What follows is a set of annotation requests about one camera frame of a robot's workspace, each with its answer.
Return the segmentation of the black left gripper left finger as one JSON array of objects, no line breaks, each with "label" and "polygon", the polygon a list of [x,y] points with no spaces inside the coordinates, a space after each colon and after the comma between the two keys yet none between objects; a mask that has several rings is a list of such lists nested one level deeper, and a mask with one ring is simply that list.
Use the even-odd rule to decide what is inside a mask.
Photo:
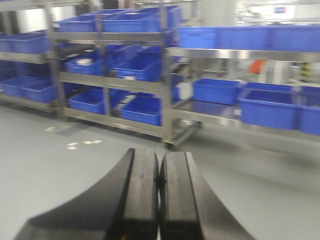
[{"label": "black left gripper left finger", "polygon": [[150,149],[129,148],[97,183],[30,218],[17,240],[155,240],[159,162]]}]

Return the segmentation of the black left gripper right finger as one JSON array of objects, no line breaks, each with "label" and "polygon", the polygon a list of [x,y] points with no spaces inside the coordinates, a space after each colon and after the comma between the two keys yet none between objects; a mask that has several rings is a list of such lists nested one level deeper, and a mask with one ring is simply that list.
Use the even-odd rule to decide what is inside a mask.
[{"label": "black left gripper right finger", "polygon": [[161,239],[254,239],[210,187],[191,152],[167,152],[160,177]]}]

